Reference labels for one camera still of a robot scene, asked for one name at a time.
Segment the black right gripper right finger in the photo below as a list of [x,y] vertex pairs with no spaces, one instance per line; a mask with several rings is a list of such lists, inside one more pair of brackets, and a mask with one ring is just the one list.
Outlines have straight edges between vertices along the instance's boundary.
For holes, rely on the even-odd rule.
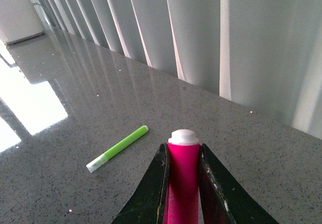
[[204,223],[277,223],[206,144],[200,147],[199,193]]

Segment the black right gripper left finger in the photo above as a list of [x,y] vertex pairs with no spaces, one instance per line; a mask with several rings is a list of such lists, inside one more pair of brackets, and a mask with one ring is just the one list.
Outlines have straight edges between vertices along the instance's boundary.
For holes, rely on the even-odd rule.
[[112,223],[163,223],[167,218],[170,154],[166,143],[159,146],[133,195]]

